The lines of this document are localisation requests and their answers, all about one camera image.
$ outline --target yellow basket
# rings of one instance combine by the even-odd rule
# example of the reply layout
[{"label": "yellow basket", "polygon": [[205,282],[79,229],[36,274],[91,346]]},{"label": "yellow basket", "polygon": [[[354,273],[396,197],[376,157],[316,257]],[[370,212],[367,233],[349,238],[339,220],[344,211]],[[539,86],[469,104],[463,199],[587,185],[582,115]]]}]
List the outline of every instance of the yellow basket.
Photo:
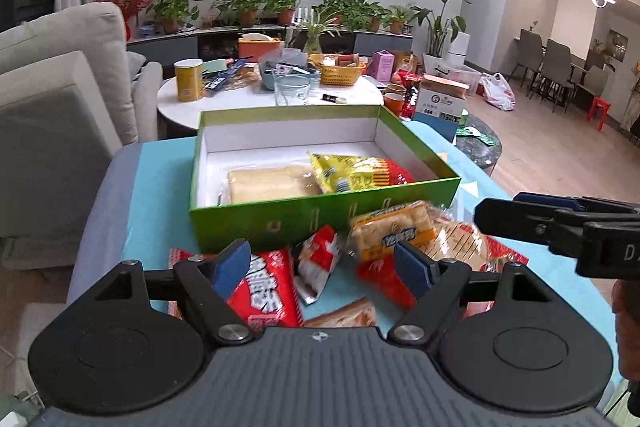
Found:
[{"label": "yellow basket", "polygon": [[342,68],[340,66],[324,66],[325,57],[337,58],[341,55],[316,53],[309,55],[309,60],[322,72],[320,83],[327,86],[354,86],[358,79],[367,71],[367,65],[360,61],[359,68]]}]

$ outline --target dark marble table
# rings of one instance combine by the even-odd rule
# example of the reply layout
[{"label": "dark marble table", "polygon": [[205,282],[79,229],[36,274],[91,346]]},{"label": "dark marble table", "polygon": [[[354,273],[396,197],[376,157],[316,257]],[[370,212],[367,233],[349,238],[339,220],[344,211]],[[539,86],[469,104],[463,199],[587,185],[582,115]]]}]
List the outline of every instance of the dark marble table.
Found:
[{"label": "dark marble table", "polygon": [[502,155],[502,143],[498,135],[478,117],[469,115],[465,127],[475,127],[482,134],[495,140],[495,145],[489,147],[473,136],[456,136],[456,149],[459,149],[488,176],[494,172],[498,158]]}]

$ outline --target person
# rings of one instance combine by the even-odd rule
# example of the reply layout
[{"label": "person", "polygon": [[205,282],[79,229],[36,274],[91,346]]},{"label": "person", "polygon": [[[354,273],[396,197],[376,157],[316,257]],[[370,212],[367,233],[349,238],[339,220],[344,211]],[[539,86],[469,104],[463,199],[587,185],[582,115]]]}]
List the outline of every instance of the person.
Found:
[{"label": "person", "polygon": [[611,296],[611,308],[616,314],[620,374],[628,380],[640,381],[640,323],[626,310],[625,295],[630,284],[638,282],[616,281]]}]

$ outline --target light blue cloth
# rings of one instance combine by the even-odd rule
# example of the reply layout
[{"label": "light blue cloth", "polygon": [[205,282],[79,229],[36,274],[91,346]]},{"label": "light blue cloth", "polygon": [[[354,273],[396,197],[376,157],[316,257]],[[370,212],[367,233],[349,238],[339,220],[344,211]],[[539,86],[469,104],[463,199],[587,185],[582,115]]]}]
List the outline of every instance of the light blue cloth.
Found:
[{"label": "light blue cloth", "polygon": [[[479,198],[459,189],[457,207],[454,209],[458,219],[468,221],[476,204],[484,198],[510,199],[481,169],[433,129],[414,121],[406,125],[433,151],[447,153],[447,163],[460,175],[462,184],[478,183]],[[145,269],[165,269],[170,248],[194,253],[199,251],[188,214],[194,147],[194,138],[144,144],[134,182],[127,240],[121,259],[140,259]],[[620,375],[617,369],[614,315],[593,284],[575,274],[575,261],[554,256],[539,245],[500,241],[526,255],[530,259],[530,269],[605,337],[614,354],[612,383],[617,385]],[[369,294],[364,286],[350,288],[345,277],[344,273],[332,276],[321,301],[314,304],[313,308],[304,310],[305,318],[333,311],[362,296],[363,292]],[[383,315],[380,326],[386,331],[399,311],[386,304],[380,296],[374,298],[374,304]]]}]

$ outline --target gray dining chair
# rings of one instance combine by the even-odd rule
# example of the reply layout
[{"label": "gray dining chair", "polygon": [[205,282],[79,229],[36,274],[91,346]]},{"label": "gray dining chair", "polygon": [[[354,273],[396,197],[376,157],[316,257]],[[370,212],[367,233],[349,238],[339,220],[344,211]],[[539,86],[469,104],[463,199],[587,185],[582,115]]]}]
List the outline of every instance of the gray dining chair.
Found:
[{"label": "gray dining chair", "polygon": [[577,87],[591,93],[593,96],[600,96],[607,86],[607,80],[609,80],[607,71],[597,66],[592,66],[589,73],[584,77],[584,84]]},{"label": "gray dining chair", "polygon": [[[566,113],[575,95],[575,84],[570,81],[571,50],[564,44],[549,39],[546,42],[545,60],[540,73],[542,75],[538,86],[540,88],[540,100],[544,100],[549,95],[550,90],[555,90],[555,99],[554,94],[551,94],[551,100],[554,102],[552,112],[555,112],[560,95],[565,92],[567,100],[564,104],[564,112]],[[533,94],[536,92],[532,84],[533,82],[529,84],[529,88],[532,89],[532,94],[529,98],[533,98]]]},{"label": "gray dining chair", "polygon": [[529,70],[533,71],[533,78],[531,82],[534,82],[538,73],[540,72],[540,65],[542,64],[544,54],[542,50],[542,39],[540,35],[534,32],[528,32],[525,29],[520,30],[520,41],[518,42],[518,58],[516,60],[516,67],[513,68],[509,75],[509,80],[513,78],[518,68],[524,68],[524,75],[522,76],[522,82],[520,87],[527,80],[527,73]]}]

